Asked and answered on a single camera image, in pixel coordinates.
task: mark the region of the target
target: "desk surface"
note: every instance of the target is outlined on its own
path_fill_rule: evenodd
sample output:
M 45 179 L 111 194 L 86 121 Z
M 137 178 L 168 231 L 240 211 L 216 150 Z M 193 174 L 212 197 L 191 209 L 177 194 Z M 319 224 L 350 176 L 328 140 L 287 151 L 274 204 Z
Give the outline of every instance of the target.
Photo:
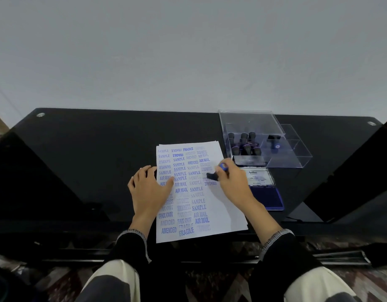
M 304 169 L 271 169 L 285 204 L 272 212 L 278 221 L 381 126 L 372 117 L 277 119 L 313 155 Z M 217 113 L 36 109 L 0 140 L 0 232 L 122 230 L 133 216 L 127 182 L 156 164 L 156 145 L 214 140 L 225 152 Z

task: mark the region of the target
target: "white wall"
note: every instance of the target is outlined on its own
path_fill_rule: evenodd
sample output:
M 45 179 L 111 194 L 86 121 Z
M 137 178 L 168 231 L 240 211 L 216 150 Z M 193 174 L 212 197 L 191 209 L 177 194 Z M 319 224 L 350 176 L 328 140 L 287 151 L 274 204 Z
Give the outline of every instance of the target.
M 387 120 L 387 0 L 0 0 L 0 116 L 36 107 Z

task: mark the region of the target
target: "white paper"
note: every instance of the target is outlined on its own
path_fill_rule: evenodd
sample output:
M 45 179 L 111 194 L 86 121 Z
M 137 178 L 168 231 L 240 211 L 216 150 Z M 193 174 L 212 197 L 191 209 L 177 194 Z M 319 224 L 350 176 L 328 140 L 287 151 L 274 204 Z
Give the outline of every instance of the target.
M 244 214 L 206 178 L 223 159 L 217 141 L 156 147 L 157 182 L 174 186 L 156 218 L 157 243 L 247 230 Z

